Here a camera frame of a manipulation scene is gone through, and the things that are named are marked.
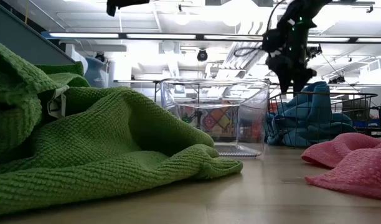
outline wooden floor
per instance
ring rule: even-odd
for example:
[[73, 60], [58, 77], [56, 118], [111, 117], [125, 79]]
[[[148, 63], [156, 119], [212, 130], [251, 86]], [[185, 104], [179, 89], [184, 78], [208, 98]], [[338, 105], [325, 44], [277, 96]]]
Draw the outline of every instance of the wooden floor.
[[381, 201], [307, 185], [304, 176], [326, 170], [304, 163], [302, 152], [271, 148], [244, 160], [241, 175], [37, 210], [0, 223], [381, 223]]

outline metal wire rack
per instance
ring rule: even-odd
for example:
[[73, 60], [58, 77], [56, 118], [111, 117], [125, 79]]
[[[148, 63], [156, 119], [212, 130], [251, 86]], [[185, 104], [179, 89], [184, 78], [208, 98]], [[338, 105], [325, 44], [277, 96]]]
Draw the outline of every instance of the metal wire rack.
[[[288, 100], [287, 94], [294, 95]], [[266, 118], [268, 144], [293, 147], [330, 141], [342, 133], [363, 133], [381, 138], [381, 107], [370, 93], [283, 93], [269, 98]], [[370, 111], [378, 110], [380, 122], [370, 123]]]

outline plastic storage container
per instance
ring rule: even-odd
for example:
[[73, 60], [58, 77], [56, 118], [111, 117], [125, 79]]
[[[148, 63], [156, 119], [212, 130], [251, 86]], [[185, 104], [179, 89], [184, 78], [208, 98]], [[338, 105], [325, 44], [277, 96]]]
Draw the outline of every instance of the plastic storage container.
[[162, 107], [209, 134], [221, 156], [264, 149], [269, 83], [263, 80], [162, 80]]

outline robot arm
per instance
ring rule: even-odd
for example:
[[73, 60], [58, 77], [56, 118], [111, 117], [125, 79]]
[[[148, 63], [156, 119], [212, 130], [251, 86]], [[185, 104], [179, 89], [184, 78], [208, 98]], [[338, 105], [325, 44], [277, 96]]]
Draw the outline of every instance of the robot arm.
[[108, 0], [106, 6], [106, 13], [109, 16], [115, 16], [116, 8], [132, 6], [137, 4], [146, 4], [149, 0]]
[[316, 71], [307, 66], [307, 41], [310, 28], [316, 27], [313, 18], [332, 0], [294, 0], [278, 21], [276, 29], [263, 34], [262, 50], [269, 54], [266, 64], [279, 78], [285, 93], [291, 81], [293, 91], [299, 92]]

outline towel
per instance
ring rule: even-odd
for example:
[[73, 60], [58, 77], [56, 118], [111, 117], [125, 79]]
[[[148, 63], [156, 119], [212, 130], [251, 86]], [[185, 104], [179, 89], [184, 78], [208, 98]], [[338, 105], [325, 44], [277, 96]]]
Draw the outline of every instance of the towel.
[[381, 199], [381, 140], [346, 133], [306, 149], [301, 158], [333, 170], [306, 177], [312, 185], [347, 194]]
[[[301, 92], [330, 93], [326, 82], [316, 82]], [[266, 116], [268, 144], [309, 147], [330, 141], [341, 133], [355, 133], [351, 119], [332, 113], [330, 94], [297, 94], [288, 103], [278, 103]]]
[[[210, 136], [144, 95], [87, 86], [0, 44], [0, 215], [241, 171]], [[65, 116], [51, 119], [45, 106], [58, 92]]]
[[46, 74], [56, 73], [74, 73], [84, 76], [84, 67], [82, 62], [75, 62], [73, 65], [35, 65]]

